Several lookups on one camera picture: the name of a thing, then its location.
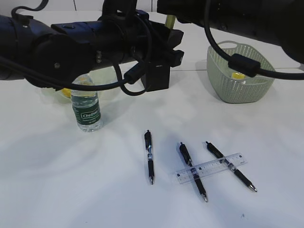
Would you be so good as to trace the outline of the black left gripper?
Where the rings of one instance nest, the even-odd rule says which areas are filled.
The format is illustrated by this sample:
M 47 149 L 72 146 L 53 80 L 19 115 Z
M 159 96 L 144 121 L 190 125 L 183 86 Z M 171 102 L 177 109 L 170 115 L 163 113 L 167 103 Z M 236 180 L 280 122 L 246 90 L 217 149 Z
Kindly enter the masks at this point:
M 103 10 L 95 21 L 95 64 L 112 66 L 114 62 L 132 62 L 136 57 L 142 62 L 149 61 L 162 47 L 169 66 L 177 67 L 184 52 L 174 48 L 182 42 L 183 35 L 181 30 L 150 20 L 142 10 Z

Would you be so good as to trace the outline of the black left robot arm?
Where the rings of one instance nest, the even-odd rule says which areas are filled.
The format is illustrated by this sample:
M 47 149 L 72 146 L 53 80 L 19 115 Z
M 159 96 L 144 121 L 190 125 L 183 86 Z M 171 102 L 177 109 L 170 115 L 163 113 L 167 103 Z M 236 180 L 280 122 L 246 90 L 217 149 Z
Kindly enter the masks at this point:
M 41 88 L 103 91 L 133 84 L 164 65 L 179 66 L 183 32 L 149 19 L 148 13 L 102 14 L 96 21 L 50 26 L 30 15 L 0 18 L 0 78 L 26 79 Z M 75 79 L 113 66 L 118 81 L 77 85 Z

